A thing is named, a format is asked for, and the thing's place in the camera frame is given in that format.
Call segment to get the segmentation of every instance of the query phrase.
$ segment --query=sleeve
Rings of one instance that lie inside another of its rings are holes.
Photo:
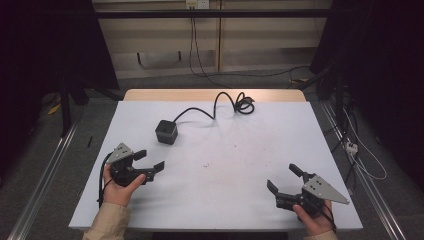
[[[337,236],[334,231],[328,231],[319,235],[304,237],[303,240],[337,240]]]
[[[129,209],[105,202],[94,218],[91,228],[84,233],[83,240],[123,240],[129,219]]]

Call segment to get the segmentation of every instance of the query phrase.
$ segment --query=cable connector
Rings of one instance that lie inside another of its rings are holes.
[[[346,152],[353,157],[358,153],[358,145],[347,142],[346,143]]]

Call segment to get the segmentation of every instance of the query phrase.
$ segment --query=human hand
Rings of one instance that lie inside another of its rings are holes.
[[[325,205],[327,207],[324,206],[322,211],[324,211],[327,216],[332,216],[331,201],[325,200]],[[293,206],[293,210],[300,218],[300,220],[302,220],[302,222],[305,224],[306,232],[309,237],[333,230],[332,223],[329,222],[324,216],[320,215],[317,218],[311,218],[311,216],[309,216],[309,214],[306,213],[305,210],[297,204]]]
[[[131,200],[131,195],[144,182],[146,175],[141,174],[128,186],[122,187],[112,180],[112,176],[110,175],[111,167],[111,164],[107,164],[103,170],[103,179],[105,184],[110,181],[103,191],[104,202],[126,207]]]

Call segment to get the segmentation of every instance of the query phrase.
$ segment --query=white table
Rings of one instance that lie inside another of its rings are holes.
[[[254,90],[250,92],[255,99]],[[134,193],[129,228],[302,229],[293,212],[276,208],[275,197],[266,187],[269,179],[280,192],[300,193],[303,182],[288,169],[290,163],[319,174],[352,202],[308,102],[256,102],[254,113],[241,115],[222,96],[215,121],[190,111],[177,121],[174,145],[157,141],[155,128],[160,120],[172,121],[188,107],[212,113],[213,100],[120,102],[69,226],[81,230],[91,226],[98,211],[101,162],[120,142],[134,151],[147,150],[147,157],[135,162],[135,168],[165,161],[154,182]],[[362,228],[353,203],[333,203],[333,212],[340,230]]]

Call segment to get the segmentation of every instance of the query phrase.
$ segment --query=wall outlet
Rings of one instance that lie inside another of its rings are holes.
[[[186,0],[187,9],[197,9],[197,0]]]
[[[209,9],[209,0],[197,0],[197,9]]]

